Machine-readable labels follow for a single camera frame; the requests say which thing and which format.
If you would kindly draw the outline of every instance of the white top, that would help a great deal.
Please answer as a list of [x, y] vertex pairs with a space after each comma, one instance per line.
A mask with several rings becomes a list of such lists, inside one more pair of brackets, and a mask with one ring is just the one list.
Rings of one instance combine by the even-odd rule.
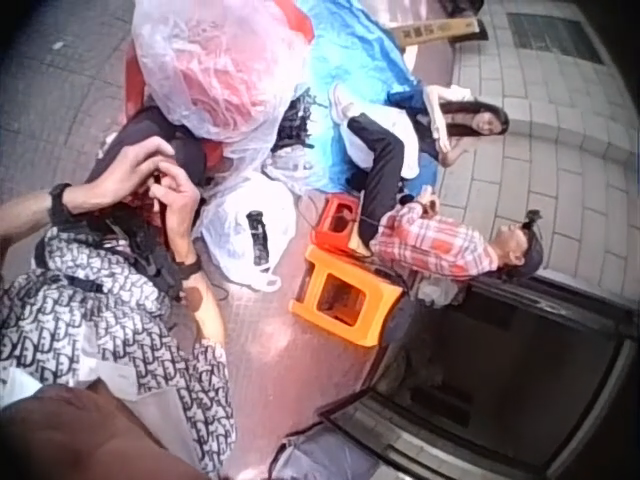
[[[362, 113], [366, 113], [384, 128], [396, 134], [404, 143], [404, 163], [402, 165], [402, 178], [409, 180], [415, 178], [420, 172], [418, 165], [418, 136], [413, 129], [407, 112], [399, 108], [387, 107], [367, 103], [362, 105]], [[367, 172], [373, 166], [373, 152], [347, 128], [347, 122], [340, 124], [340, 133], [347, 147], [347, 153], [351, 160]]]

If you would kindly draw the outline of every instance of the red plastic stool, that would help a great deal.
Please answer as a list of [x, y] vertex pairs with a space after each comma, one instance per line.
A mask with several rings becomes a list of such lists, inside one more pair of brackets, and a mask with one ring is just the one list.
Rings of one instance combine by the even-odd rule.
[[323, 250], [350, 253], [349, 238], [358, 216], [360, 199], [348, 193], [331, 193], [311, 231], [311, 243]]

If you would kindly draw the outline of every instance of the black wristband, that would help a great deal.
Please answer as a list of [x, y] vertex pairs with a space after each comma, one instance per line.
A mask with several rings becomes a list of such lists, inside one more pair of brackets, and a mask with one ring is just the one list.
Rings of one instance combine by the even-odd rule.
[[54, 186], [49, 195], [51, 195], [51, 209], [49, 210], [49, 218], [54, 226], [63, 225], [73, 220], [73, 214], [62, 201], [64, 191], [71, 186], [70, 183], [59, 183]]
[[196, 273], [202, 271], [202, 260], [200, 260], [200, 255], [196, 255], [195, 261], [188, 265], [182, 262], [176, 262], [176, 265], [178, 266], [178, 272], [180, 273], [181, 280], [188, 280]]

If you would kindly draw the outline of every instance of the black pants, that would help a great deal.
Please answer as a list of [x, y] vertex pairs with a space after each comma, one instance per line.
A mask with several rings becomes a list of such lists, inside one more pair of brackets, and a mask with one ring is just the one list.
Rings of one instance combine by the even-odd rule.
[[200, 140], [188, 129], [173, 125], [156, 106], [143, 108], [122, 127], [107, 147], [104, 156], [96, 160], [87, 182], [100, 177], [124, 147], [151, 137], [160, 137], [171, 144], [176, 152], [176, 162], [187, 172], [193, 184], [204, 184], [207, 161]]
[[358, 229], [360, 239], [368, 247], [378, 233], [382, 217], [397, 204], [404, 143], [364, 113], [350, 118], [347, 128], [373, 152], [373, 166], [367, 174]]

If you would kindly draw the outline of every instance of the tiled pavement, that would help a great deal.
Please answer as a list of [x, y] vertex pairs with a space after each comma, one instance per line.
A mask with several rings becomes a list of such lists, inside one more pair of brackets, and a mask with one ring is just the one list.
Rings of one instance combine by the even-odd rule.
[[[427, 13], [419, 0], [409, 7], [365, 3], [384, 23]], [[87, 174], [98, 144], [122, 113], [132, 5], [130, 0], [44, 2], [5, 54], [0, 200]], [[579, 16], [564, 2], [487, 2], [483, 18], [492, 40], [460, 47], [454, 81], [504, 104], [513, 129], [504, 139], [485, 139], [474, 155], [446, 172], [440, 192], [444, 211], [489, 234], [501, 222], [521, 219], [527, 206], [541, 208], [548, 268], [637, 296], [640, 225], [629, 161], [637, 114], [616, 96], [624, 92], [609, 64], [596, 67], [516, 49], [506, 22], [511, 11]], [[607, 62], [606, 52], [601, 54]], [[407, 61], [428, 83], [450, 78], [447, 44], [409, 50]], [[313, 219], [313, 205], [302, 210]], [[309, 229], [302, 218], [298, 227], [279, 267], [287, 285], [271, 296], [231, 288], [223, 302], [239, 425], [239, 442], [227, 465], [233, 478], [260, 478], [278, 440], [311, 421], [316, 406], [356, 388], [372, 358], [371, 351], [343, 344], [286, 313], [302, 275]], [[24, 270], [32, 246], [33, 239], [12, 249], [8, 277]]]

